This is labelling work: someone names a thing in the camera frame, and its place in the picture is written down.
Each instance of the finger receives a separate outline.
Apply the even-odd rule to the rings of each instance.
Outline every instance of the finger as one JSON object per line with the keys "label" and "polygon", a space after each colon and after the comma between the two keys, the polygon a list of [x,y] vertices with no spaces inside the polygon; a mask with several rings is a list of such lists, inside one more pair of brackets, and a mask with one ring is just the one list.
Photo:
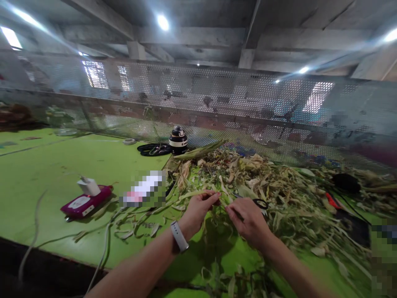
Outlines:
{"label": "finger", "polygon": [[248,214],[244,210],[244,199],[240,198],[235,200],[233,203],[229,205],[233,211],[238,212],[243,219],[246,219],[248,217]]}
{"label": "finger", "polygon": [[204,202],[207,208],[210,208],[212,205],[214,205],[219,200],[219,196],[220,192],[217,192],[214,195],[210,196],[208,199],[206,199]]}
{"label": "finger", "polygon": [[215,191],[213,190],[204,190],[205,193],[198,195],[198,199],[199,200],[205,200],[207,197],[212,196],[213,194],[215,194]]}
{"label": "finger", "polygon": [[237,231],[240,232],[243,229],[244,223],[241,221],[241,219],[238,218],[236,212],[234,212],[234,210],[230,208],[230,205],[227,206],[225,209]]}

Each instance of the metal mesh fence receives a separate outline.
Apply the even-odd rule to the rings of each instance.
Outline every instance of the metal mesh fence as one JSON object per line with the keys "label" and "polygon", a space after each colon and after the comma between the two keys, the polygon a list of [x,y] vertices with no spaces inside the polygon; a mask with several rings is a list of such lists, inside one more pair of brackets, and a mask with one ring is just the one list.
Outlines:
{"label": "metal mesh fence", "polygon": [[3,101],[45,120],[57,105],[84,130],[165,142],[182,126],[189,145],[225,146],[291,165],[397,166],[397,85],[325,76],[20,52]]}

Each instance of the pink power bank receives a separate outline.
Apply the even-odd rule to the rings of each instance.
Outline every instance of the pink power bank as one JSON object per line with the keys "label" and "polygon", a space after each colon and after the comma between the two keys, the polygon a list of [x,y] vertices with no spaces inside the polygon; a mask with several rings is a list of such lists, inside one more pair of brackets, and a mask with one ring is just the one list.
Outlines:
{"label": "pink power bank", "polygon": [[61,208],[66,215],[81,219],[105,201],[111,194],[113,186],[98,185],[100,193],[94,197],[81,195]]}

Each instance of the white charger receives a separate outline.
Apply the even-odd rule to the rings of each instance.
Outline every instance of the white charger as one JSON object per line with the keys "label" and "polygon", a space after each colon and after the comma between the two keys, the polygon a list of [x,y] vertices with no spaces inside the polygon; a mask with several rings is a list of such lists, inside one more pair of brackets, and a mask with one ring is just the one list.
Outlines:
{"label": "white charger", "polygon": [[96,184],[94,179],[81,176],[81,180],[77,181],[77,184],[80,186],[85,195],[94,197],[100,193],[99,186]]}

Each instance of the concrete ceiling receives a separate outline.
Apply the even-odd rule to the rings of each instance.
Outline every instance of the concrete ceiling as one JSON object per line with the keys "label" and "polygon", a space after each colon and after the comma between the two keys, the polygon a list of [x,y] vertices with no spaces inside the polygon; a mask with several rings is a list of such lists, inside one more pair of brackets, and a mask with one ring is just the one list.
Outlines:
{"label": "concrete ceiling", "polygon": [[[395,80],[397,48],[374,41],[397,27],[395,0],[14,0],[72,44],[93,53]],[[170,23],[168,32],[157,15]],[[32,28],[6,9],[0,23],[36,46]]]}
{"label": "concrete ceiling", "polygon": [[58,24],[92,23],[89,17],[58,0],[13,0],[11,3]]}
{"label": "concrete ceiling", "polygon": [[137,26],[156,26],[163,13],[173,27],[248,27],[256,0],[104,0]]}

